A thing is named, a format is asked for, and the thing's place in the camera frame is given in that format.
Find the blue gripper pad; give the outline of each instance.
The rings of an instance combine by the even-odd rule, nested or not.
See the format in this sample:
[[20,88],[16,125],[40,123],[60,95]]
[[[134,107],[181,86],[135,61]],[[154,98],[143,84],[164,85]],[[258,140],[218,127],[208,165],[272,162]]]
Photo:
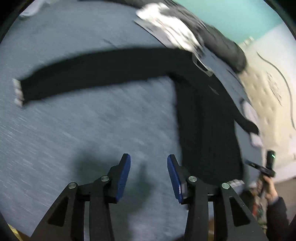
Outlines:
[[123,154],[118,166],[120,166],[121,168],[121,175],[118,180],[117,195],[115,197],[117,202],[123,196],[124,188],[126,186],[126,181],[128,179],[129,170],[131,168],[131,156],[129,154]]
[[179,203],[183,202],[183,196],[182,196],[182,190],[181,190],[181,182],[178,177],[175,165],[178,165],[177,160],[174,155],[168,156],[168,172],[170,174],[170,181],[173,186],[173,190],[175,193],[176,199],[179,201]]

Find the dark sleeve of person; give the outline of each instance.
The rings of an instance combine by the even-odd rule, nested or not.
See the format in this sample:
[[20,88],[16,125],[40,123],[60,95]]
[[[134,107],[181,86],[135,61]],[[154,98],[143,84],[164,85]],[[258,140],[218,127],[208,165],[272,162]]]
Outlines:
[[267,232],[266,236],[269,241],[284,240],[289,222],[287,219],[287,208],[282,197],[272,205],[267,207]]

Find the gray bedsheet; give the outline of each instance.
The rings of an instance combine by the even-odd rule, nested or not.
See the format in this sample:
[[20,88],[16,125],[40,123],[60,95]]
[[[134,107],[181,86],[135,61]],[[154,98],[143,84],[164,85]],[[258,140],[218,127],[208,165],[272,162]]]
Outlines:
[[[77,91],[24,109],[14,104],[12,78],[57,58],[162,46],[135,18],[128,6],[61,0],[16,20],[1,43],[0,210],[21,232],[32,234],[69,182],[92,182],[129,153],[132,166],[123,199],[111,205],[116,240],[172,240],[184,233],[187,211],[174,198],[166,166],[169,154],[181,159],[169,78]],[[247,98],[236,75],[207,53],[205,61],[223,75],[233,99]],[[257,162],[260,151],[253,150],[240,127],[237,133],[242,154]]]

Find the silver bolt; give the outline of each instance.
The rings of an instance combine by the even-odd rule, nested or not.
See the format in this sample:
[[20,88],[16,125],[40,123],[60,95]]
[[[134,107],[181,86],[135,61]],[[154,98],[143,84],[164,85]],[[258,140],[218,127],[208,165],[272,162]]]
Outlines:
[[76,187],[76,183],[69,183],[68,188],[73,189]]
[[109,177],[108,177],[108,176],[102,176],[102,177],[101,177],[101,181],[102,181],[102,182],[109,181]]
[[228,189],[228,188],[230,188],[230,185],[228,183],[222,183],[222,187],[224,189]]
[[195,177],[195,176],[190,176],[189,178],[188,178],[188,180],[190,181],[190,182],[196,182],[197,181],[197,178]]

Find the green surface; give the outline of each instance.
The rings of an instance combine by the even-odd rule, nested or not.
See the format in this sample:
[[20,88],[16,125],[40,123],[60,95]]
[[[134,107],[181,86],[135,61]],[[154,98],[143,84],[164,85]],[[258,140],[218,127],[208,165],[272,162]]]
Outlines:
[[282,19],[263,0],[175,0],[226,37],[241,43],[258,39]]

